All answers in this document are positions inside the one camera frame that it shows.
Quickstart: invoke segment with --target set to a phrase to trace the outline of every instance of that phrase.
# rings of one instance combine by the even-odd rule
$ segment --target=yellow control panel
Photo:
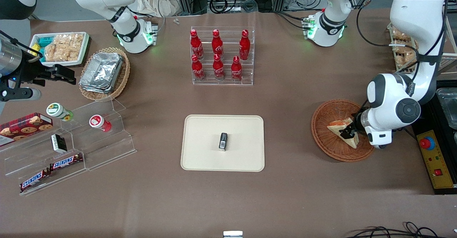
[[[433,130],[417,135],[419,147],[429,172],[433,188],[453,188],[454,184],[444,162]]]

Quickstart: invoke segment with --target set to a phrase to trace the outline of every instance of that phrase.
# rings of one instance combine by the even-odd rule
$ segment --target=coca-cola bottle
[[[241,60],[245,61],[249,57],[249,49],[251,48],[251,42],[248,38],[249,32],[247,29],[241,32],[241,40],[240,40],[240,58]]]
[[[192,52],[199,58],[203,58],[203,46],[201,44],[201,40],[197,35],[197,31],[195,29],[191,30],[191,46]]]
[[[221,56],[219,54],[214,54],[214,62],[212,63],[212,67],[214,69],[214,75],[216,76],[216,80],[224,80],[224,64],[222,63]]]
[[[219,37],[219,30],[215,29],[212,31],[212,52],[219,54],[221,59],[224,59],[224,45],[222,39]]]
[[[205,72],[203,71],[203,66],[199,61],[198,56],[196,56],[195,54],[192,55],[192,71],[194,72],[194,76],[197,81],[205,80],[206,76]]]
[[[241,80],[241,63],[238,56],[233,57],[232,63],[232,79]]]

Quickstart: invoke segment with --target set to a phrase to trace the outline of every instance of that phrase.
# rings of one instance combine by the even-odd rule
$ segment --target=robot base
[[[149,46],[154,46],[157,41],[157,25],[152,25],[151,22],[146,22],[142,19],[137,20],[140,24],[140,32],[131,42],[122,41],[121,45],[130,53],[140,53]]]
[[[314,41],[318,46],[329,47],[336,44],[341,36],[343,36],[344,26],[336,33],[329,35],[325,29],[322,28],[319,18],[323,12],[317,12],[315,15],[310,15],[302,20],[303,35],[305,39]]]

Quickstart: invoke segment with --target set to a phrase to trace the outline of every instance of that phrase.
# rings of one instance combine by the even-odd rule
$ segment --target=clear acrylic shelf
[[[71,121],[54,120],[54,129],[12,143],[0,151],[5,156],[5,175],[16,178],[18,184],[48,168],[51,163],[81,153],[83,162],[59,168],[26,189],[23,194],[32,194],[43,188],[57,184],[77,174],[94,170],[114,160],[130,155],[137,150],[132,136],[125,131],[119,111],[125,107],[111,97],[95,101],[73,110]],[[112,124],[109,132],[90,127],[89,119],[95,114],[102,115]],[[52,149],[51,136],[59,134],[65,138],[68,152],[60,154]]]
[[[255,30],[254,27],[199,27],[193,26],[191,29],[195,29],[199,38],[201,40],[204,56],[200,60],[203,65],[203,69],[206,75],[206,79],[199,81],[195,79],[195,76],[192,73],[192,82],[194,85],[253,85],[254,79],[254,44],[255,44]],[[224,42],[224,58],[222,62],[224,63],[224,72],[225,79],[218,81],[215,78],[214,70],[212,68],[212,63],[214,61],[214,54],[212,52],[212,31],[214,29],[219,30],[220,38]],[[249,57],[246,61],[240,61],[242,66],[242,79],[241,81],[232,80],[232,71],[230,67],[233,63],[233,57],[235,55],[240,55],[240,39],[241,32],[243,29],[249,31],[249,40],[251,42],[251,47],[249,51]],[[189,46],[191,56],[193,54],[191,46]]]

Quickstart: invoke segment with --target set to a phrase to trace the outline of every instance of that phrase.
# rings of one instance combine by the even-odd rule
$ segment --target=brown wicker basket
[[[330,100],[316,109],[311,119],[311,131],[323,152],[344,162],[360,161],[371,155],[374,147],[367,137],[359,134],[360,141],[354,149],[327,128],[330,122],[351,117],[359,109],[360,105],[349,100]]]
[[[106,53],[117,53],[121,55],[124,58],[124,61],[122,62],[121,70],[119,71],[119,75],[117,76],[116,84],[114,85],[114,91],[112,93],[95,93],[95,92],[89,92],[84,90],[80,86],[80,91],[84,95],[85,98],[91,99],[91,100],[100,100],[103,98],[106,98],[108,96],[111,96],[112,98],[118,97],[122,90],[124,90],[125,85],[127,84],[127,79],[129,78],[130,74],[130,62],[129,59],[127,58],[127,55],[118,48],[105,48],[101,49],[96,53],[99,52],[106,52]],[[83,72],[81,73],[81,76],[84,75],[84,72],[87,69],[87,65],[89,64],[90,60],[93,58],[93,56],[96,54],[94,53],[90,58],[86,61],[86,64],[84,65]]]

